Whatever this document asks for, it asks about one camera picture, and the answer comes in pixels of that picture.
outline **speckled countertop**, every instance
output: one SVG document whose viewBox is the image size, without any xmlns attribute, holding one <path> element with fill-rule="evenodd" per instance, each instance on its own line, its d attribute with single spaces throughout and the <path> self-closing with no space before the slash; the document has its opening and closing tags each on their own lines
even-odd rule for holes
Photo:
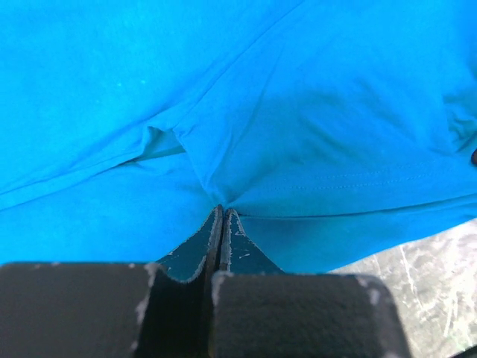
<svg viewBox="0 0 477 358">
<path fill-rule="evenodd" d="M 335 272 L 384 280 L 416 358 L 446 358 L 477 344 L 477 219 Z"/>
</svg>

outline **marble surface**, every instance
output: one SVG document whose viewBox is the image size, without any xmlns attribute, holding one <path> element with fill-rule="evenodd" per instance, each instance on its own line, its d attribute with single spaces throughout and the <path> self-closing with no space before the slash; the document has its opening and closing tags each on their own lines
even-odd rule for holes
<svg viewBox="0 0 477 358">
<path fill-rule="evenodd" d="M 477 219 L 335 272 L 387 284 L 414 357 L 446 358 L 477 344 Z"/>
</svg>

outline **granite surface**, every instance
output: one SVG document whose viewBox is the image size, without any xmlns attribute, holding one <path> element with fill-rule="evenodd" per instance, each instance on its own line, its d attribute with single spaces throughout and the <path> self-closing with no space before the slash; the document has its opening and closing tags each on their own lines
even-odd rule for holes
<svg viewBox="0 0 477 358">
<path fill-rule="evenodd" d="M 416 358 L 446 358 L 477 344 L 477 219 L 335 272 L 384 280 Z"/>
</svg>

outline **blue t-shirt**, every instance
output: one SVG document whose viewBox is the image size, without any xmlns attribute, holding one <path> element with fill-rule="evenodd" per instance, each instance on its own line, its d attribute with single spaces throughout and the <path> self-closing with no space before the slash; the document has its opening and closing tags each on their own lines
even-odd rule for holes
<svg viewBox="0 0 477 358">
<path fill-rule="evenodd" d="M 286 271 L 477 217 L 472 0 L 0 4 L 0 263 L 156 260 L 233 207 Z"/>
</svg>

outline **blue cloth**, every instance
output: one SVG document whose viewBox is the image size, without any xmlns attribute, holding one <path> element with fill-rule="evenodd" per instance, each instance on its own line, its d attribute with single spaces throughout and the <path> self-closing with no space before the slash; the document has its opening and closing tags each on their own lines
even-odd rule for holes
<svg viewBox="0 0 477 358">
<path fill-rule="evenodd" d="M 0 4 L 0 263 L 156 260 L 216 205 L 287 271 L 477 217 L 473 0 Z"/>
</svg>

